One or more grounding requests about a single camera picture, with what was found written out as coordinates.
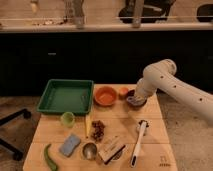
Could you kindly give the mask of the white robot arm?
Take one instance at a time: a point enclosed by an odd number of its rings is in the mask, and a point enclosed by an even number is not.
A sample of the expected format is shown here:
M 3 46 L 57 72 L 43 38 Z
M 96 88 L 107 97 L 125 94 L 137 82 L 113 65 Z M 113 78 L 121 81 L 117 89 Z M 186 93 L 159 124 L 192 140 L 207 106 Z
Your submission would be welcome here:
M 160 89 L 213 125 L 213 95 L 177 79 L 176 71 L 177 66 L 171 59 L 146 66 L 143 77 L 136 84 L 134 99 L 143 103 Z

